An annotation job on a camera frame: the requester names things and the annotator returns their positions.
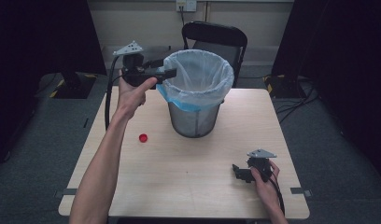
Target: right hand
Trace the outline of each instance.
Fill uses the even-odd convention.
[[[274,162],[270,161],[270,164],[273,168],[273,174],[271,179],[277,184],[278,173],[280,173],[280,169],[275,165]],[[255,186],[257,189],[257,193],[260,196],[263,204],[268,207],[280,207],[277,192],[275,191],[275,187],[270,181],[266,183],[262,181],[260,172],[255,168],[251,167],[251,173],[255,178]]]

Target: finger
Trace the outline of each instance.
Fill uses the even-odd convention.
[[[156,83],[158,82],[158,79],[156,77],[150,77],[147,80],[145,80],[139,87],[138,89],[141,90],[142,92],[145,92],[152,88]]]
[[[250,170],[251,170],[252,176],[254,176],[254,178],[255,178],[255,184],[258,186],[259,184],[263,183],[262,178],[261,178],[261,174],[257,170],[257,168],[251,167]]]
[[[269,160],[269,162],[273,168],[273,174],[275,175],[276,178],[278,178],[278,174],[280,173],[280,168],[278,168],[278,166],[275,165],[275,163],[273,161]]]
[[[130,85],[129,83],[127,83],[127,82],[124,80],[123,77],[120,77],[120,78],[119,78],[119,88],[120,88],[120,90],[129,90],[129,91],[135,89],[135,87],[132,86],[132,85]]]
[[[144,105],[146,100],[147,100],[147,96],[144,93],[144,95],[141,98],[141,105]]]

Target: hand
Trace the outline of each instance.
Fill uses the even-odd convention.
[[[280,169],[275,165],[274,162],[270,161],[270,164],[273,168],[273,174],[271,179],[277,184],[278,173]],[[270,181],[266,183],[262,181],[260,172],[255,168],[251,167],[251,173],[255,178],[255,186],[257,189],[257,193],[260,196],[263,205],[265,207],[278,207],[280,208],[277,192],[275,191],[275,187]]]
[[[156,77],[150,77],[139,87],[133,87],[120,77],[117,112],[120,111],[125,118],[131,119],[134,116],[135,110],[145,103],[145,92],[152,88],[157,81],[158,79]]]

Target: red bottle cap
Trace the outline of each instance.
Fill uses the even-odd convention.
[[[138,137],[140,139],[140,142],[145,143],[148,140],[148,136],[145,133],[141,133]]]

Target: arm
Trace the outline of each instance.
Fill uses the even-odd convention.
[[[106,223],[118,181],[124,131],[135,110],[145,103],[145,91],[156,82],[152,77],[135,88],[120,78],[117,109],[82,177],[71,208],[70,223]]]
[[[276,178],[278,178],[278,173],[280,172],[280,169],[278,169],[278,167],[272,161],[269,162],[273,167],[273,174]],[[266,212],[269,215],[269,218],[272,221],[272,223],[287,224],[288,222],[284,217],[283,212],[281,211],[278,196],[275,192],[275,187],[273,187],[273,184],[270,181],[266,183],[263,182],[261,179],[260,172],[254,167],[251,167],[251,173],[255,178],[255,186],[257,189],[257,193],[260,196],[263,206],[265,207]]]

